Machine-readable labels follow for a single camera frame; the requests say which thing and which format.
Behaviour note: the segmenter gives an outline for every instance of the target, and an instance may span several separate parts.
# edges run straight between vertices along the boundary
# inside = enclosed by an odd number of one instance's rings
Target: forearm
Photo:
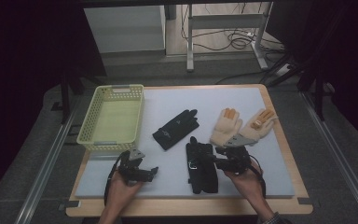
[[[274,217],[272,209],[269,207],[269,204],[263,197],[255,196],[254,198],[248,199],[248,201],[263,222],[270,220]]]
[[[105,207],[101,213],[100,220],[98,224],[114,224],[118,218],[121,209],[116,209],[112,207]]]

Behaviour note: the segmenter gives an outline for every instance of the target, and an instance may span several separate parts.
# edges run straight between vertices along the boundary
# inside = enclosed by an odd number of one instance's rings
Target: metal frame
[[[269,19],[271,2],[264,9],[262,14],[245,15],[202,15],[193,16],[193,7],[188,5],[188,38],[187,38],[187,72],[194,71],[194,51],[193,51],[193,30],[202,29],[227,29],[227,28],[258,28],[255,41],[251,46],[262,70],[268,69],[266,60],[260,49],[261,38],[266,29]]]
[[[63,142],[65,141],[65,137],[68,134],[72,121],[75,118],[76,112],[80,105],[80,101],[80,96],[74,96],[72,102],[72,108],[74,110],[69,115],[67,122],[62,124],[60,131],[57,133],[57,136],[51,145],[48,155],[43,162],[40,171],[35,178],[34,183],[31,186],[30,192],[28,193],[27,198],[25,199],[25,202],[22,205],[22,208],[14,223],[21,224],[31,222],[37,204],[39,203],[42,193],[45,190],[45,186],[48,183],[48,178],[50,177],[54,164],[58,156],[60,155]]]
[[[310,116],[313,119],[313,122],[315,123],[316,128],[318,129],[322,138],[324,139],[333,159],[336,161],[339,171],[347,182],[348,187],[350,188],[354,198],[358,202],[358,178],[355,172],[352,170],[351,166],[346,160],[345,155],[342,153],[341,148],[336,142],[336,139],[330,133],[330,130],[326,123],[321,120],[316,114],[316,112],[312,109],[314,108],[314,105],[310,95],[302,91],[299,94],[300,97],[304,100],[304,103],[306,104],[306,107],[310,112]]]

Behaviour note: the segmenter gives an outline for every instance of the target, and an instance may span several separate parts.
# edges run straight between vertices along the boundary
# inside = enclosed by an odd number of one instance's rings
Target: sleeve
[[[290,222],[287,219],[281,218],[281,216],[279,215],[278,212],[276,212],[274,214],[274,217],[270,220],[267,220],[265,222],[260,222],[260,224],[292,224],[292,222]]]

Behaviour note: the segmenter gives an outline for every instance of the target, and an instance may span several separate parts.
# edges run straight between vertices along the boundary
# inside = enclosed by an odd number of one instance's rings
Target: black cable
[[[231,77],[224,77],[222,79],[220,79],[219,81],[215,82],[214,85],[220,85],[220,83],[224,80],[230,79],[230,78],[234,78],[234,77],[244,77],[244,76],[248,76],[248,75],[257,75],[257,74],[262,74],[262,73],[266,73],[268,71],[261,71],[261,72],[253,72],[253,73],[244,73],[244,74],[238,74],[238,75],[234,75]]]
[[[260,12],[261,10],[261,6],[262,6],[262,3],[260,3],[259,5],[259,9],[258,9],[258,13]],[[241,10],[241,13],[243,13],[244,9],[246,7],[246,3],[243,5],[242,7],[242,10]],[[181,6],[181,15],[182,15],[182,31],[181,31],[181,35],[182,35],[182,38],[185,39],[186,41],[188,41],[188,38],[186,36],[186,32],[185,32],[185,20],[186,20],[186,15],[187,15],[187,11],[188,11],[188,6],[186,7],[186,12],[185,12],[185,15],[183,15],[183,6]],[[199,47],[202,47],[202,48],[206,48],[206,49],[209,49],[209,50],[214,50],[214,51],[219,51],[219,50],[223,50],[223,49],[227,49],[229,48],[230,46],[234,49],[245,49],[250,43],[252,43],[252,41],[254,40],[255,36],[256,35],[253,35],[252,38],[249,37],[248,35],[243,35],[243,34],[239,34],[237,32],[240,32],[240,33],[249,33],[248,31],[245,31],[245,30],[241,30],[241,29],[234,29],[234,30],[221,30],[221,31],[215,31],[215,32],[209,32],[209,33],[205,33],[205,34],[200,34],[200,35],[192,35],[192,37],[198,37],[198,36],[202,36],[202,35],[212,35],[212,34],[218,34],[218,33],[222,33],[222,32],[226,32],[226,31],[232,31],[233,33],[231,33],[230,35],[227,36],[227,39],[229,41],[229,44],[221,49],[212,49],[212,48],[209,48],[209,47],[206,47],[204,45],[201,45],[201,44],[193,44],[194,46],[199,46]],[[234,35],[239,35],[241,37],[237,37],[237,38],[234,38],[233,36]],[[267,41],[267,42],[271,42],[271,43],[275,43],[275,44],[281,44],[280,42],[276,42],[276,41],[272,41],[272,40],[267,40],[267,39],[264,39],[262,38],[263,41]],[[266,48],[264,46],[260,46],[261,49],[267,51],[267,50],[274,50],[274,51],[277,51],[279,49],[269,49],[269,48]]]
[[[268,73],[266,73],[258,82],[259,84],[264,84],[266,82],[266,80],[268,78],[270,78],[273,73],[270,73],[272,70],[276,70],[278,67],[282,66],[284,63],[287,62],[287,60],[289,59],[291,54],[289,54],[288,52],[286,52],[281,58],[280,60],[278,60],[272,67],[271,69],[269,69]]]
[[[269,61],[269,62],[271,62],[271,63],[277,63],[278,61],[272,61],[270,58],[269,58],[269,55],[270,54],[284,54],[285,52],[267,52],[266,54],[265,54],[265,56],[264,56],[264,58],[267,60],[267,61]]]
[[[286,49],[270,49],[260,44],[260,48],[265,52],[273,52],[273,53],[285,53],[287,52]]]
[[[246,3],[244,2],[244,3],[243,3],[242,10],[241,10],[241,14],[243,14],[243,12],[245,11],[245,8],[246,8]]]
[[[206,4],[205,4],[205,10],[208,12],[208,14],[211,14],[211,12],[208,10],[208,8],[206,7]]]
[[[107,177],[107,180],[106,180],[106,186],[105,186],[105,189],[104,189],[104,194],[103,194],[103,203],[104,205],[106,205],[107,203],[107,197],[108,197],[108,194],[109,194],[109,189],[110,189],[110,184],[111,184],[111,181],[112,181],[112,177],[113,177],[113,174],[115,173],[116,169],[117,169],[117,164],[118,162],[121,160],[121,157],[122,157],[122,153],[118,156],[115,164],[113,165],[112,167],[112,170],[110,171],[109,173],[109,176]]]
[[[257,13],[260,13],[261,4],[263,4],[263,2],[260,2],[260,6],[258,7],[258,11],[257,11]]]
[[[249,156],[255,160],[255,162],[257,163],[257,166],[260,168],[260,174],[263,175],[263,170],[261,169],[260,162],[258,162],[258,160],[254,156],[252,156],[252,155],[249,155]]]
[[[234,7],[234,9],[232,9],[231,14],[233,14],[233,13],[234,13],[234,11],[235,11],[235,9],[236,9],[236,8],[239,8],[239,6],[240,6],[240,3],[238,3],[238,4]]]
[[[264,38],[261,38],[261,39],[262,39],[262,40],[264,40],[264,41],[270,42],[270,43],[274,43],[274,44],[281,44],[281,45],[283,45],[283,43],[278,42],[278,41],[267,40],[267,39],[264,39]]]

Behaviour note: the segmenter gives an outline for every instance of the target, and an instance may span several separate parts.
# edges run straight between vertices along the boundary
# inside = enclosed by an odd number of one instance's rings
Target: person
[[[262,172],[254,161],[252,161],[252,165],[257,171],[260,173]],[[274,213],[269,207],[267,200],[263,197],[260,181],[253,171],[248,169],[241,175],[226,171],[224,173],[231,179],[240,195],[248,200],[249,204],[257,212],[260,223],[291,224],[289,220],[281,218],[277,212]],[[134,185],[127,186],[119,172],[113,174],[111,181],[106,206],[101,214],[98,224],[115,223],[121,210],[130,203],[135,194],[144,184],[143,182],[136,182]]]

